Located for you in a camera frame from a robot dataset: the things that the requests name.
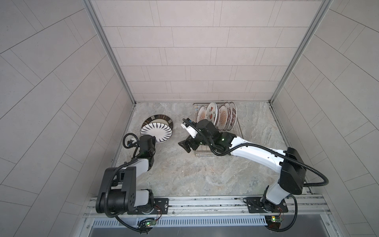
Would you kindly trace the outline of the white black radial stripe plate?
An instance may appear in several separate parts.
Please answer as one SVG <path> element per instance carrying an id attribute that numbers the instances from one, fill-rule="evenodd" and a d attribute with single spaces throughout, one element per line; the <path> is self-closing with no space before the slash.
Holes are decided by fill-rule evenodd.
<path id="1" fill-rule="evenodd" d="M 141 135 L 150 135 L 156 138 L 157 143 L 163 143 L 172 136 L 172 129 L 160 122 L 152 122 L 144 125 L 140 130 Z"/>

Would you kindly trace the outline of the dark striped rim plate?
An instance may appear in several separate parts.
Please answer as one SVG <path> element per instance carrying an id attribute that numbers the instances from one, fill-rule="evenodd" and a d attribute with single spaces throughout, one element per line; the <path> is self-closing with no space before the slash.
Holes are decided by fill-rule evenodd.
<path id="1" fill-rule="evenodd" d="M 173 129 L 173 120 L 169 116 L 162 115 L 162 114 L 150 116 L 143 122 L 141 127 L 144 127 L 145 125 L 149 123 L 154 123 L 154 122 L 163 123 L 169 126 L 171 129 Z"/>

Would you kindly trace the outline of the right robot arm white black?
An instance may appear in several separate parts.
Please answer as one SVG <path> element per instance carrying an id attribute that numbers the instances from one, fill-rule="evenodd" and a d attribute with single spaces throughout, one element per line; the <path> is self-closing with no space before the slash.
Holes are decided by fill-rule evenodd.
<path id="1" fill-rule="evenodd" d="M 179 145 L 187 153 L 206 145 L 215 156 L 242 157 L 278 173 L 279 179 L 265 189 L 260 200 L 260 206 L 266 211 L 273 212 L 290 195 L 300 195 L 304 187 L 322 187 L 329 184 L 324 174 L 303 163 L 296 149 L 289 147 L 285 151 L 274 150 L 248 142 L 233 133 L 218 131 L 206 119 L 195 123 L 185 118 L 182 128 L 189 136 L 179 142 Z"/>

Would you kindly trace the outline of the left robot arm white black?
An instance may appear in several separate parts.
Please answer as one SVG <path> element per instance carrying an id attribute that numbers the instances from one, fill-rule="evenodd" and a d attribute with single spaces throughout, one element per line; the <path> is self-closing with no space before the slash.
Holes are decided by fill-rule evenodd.
<path id="1" fill-rule="evenodd" d="M 138 138 L 128 133 L 122 145 L 125 149 L 134 149 L 131 161 L 105 170 L 95 206 L 97 213 L 109 218 L 126 212 L 148 213 L 155 206 L 152 190 L 137 190 L 136 180 L 154 164 L 156 138 L 151 135 Z"/>

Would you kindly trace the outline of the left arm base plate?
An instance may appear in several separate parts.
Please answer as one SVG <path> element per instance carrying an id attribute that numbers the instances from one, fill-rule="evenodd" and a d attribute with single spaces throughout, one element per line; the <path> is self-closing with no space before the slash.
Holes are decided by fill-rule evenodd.
<path id="1" fill-rule="evenodd" d="M 152 207 L 138 206 L 128 211 L 128 215 L 161 215 L 168 213 L 169 199 L 154 198 Z"/>

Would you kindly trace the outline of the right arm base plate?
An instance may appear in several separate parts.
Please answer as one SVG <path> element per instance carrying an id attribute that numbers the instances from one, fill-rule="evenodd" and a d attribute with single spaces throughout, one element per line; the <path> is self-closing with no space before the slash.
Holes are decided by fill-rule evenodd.
<path id="1" fill-rule="evenodd" d="M 243 202 L 247 205 L 249 213 L 287 213 L 288 207 L 283 199 L 279 205 L 275 205 L 269 201 L 262 202 L 262 197 L 243 198 Z"/>

